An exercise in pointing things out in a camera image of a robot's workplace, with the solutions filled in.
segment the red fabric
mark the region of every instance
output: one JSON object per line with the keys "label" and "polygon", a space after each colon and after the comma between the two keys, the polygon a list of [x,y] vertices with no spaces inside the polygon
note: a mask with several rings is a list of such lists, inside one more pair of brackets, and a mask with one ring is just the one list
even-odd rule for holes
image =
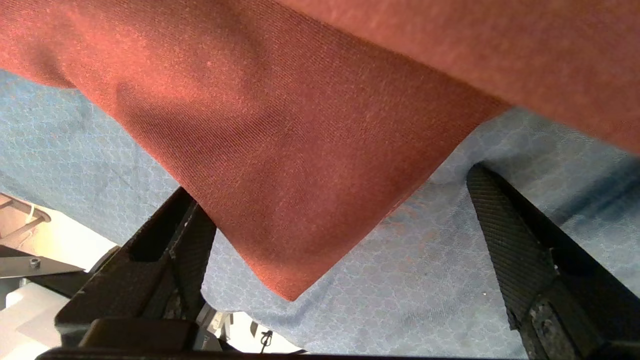
{"label": "red fabric", "polygon": [[331,26],[267,0],[5,0],[0,67],[80,89],[289,300],[508,107],[476,88],[640,148],[633,1],[285,3]]}

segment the blue patterned fabric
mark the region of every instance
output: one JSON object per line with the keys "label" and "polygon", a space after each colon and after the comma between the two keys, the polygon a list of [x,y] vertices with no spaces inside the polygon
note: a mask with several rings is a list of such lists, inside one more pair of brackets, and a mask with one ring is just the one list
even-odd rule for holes
{"label": "blue patterned fabric", "polygon": [[310,352],[526,358],[465,186],[483,160],[640,294],[640,161],[523,110],[474,131],[298,300],[267,290],[222,234],[202,292]]}
{"label": "blue patterned fabric", "polygon": [[0,70],[0,192],[125,243],[178,187],[77,90]]}
{"label": "blue patterned fabric", "polygon": [[[5,72],[0,144],[0,192],[117,243],[177,187],[81,94]],[[295,302],[266,289],[222,234],[202,292],[311,352],[524,358],[465,188],[481,160],[640,294],[640,161],[524,110],[479,127]]]}

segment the red cloth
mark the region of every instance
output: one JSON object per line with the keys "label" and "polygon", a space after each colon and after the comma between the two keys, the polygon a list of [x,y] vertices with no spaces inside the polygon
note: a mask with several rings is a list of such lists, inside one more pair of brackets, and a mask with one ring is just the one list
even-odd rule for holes
{"label": "red cloth", "polygon": [[268,0],[5,0],[0,67],[80,89],[289,300],[508,103],[640,150],[633,0],[283,3],[328,25]]}

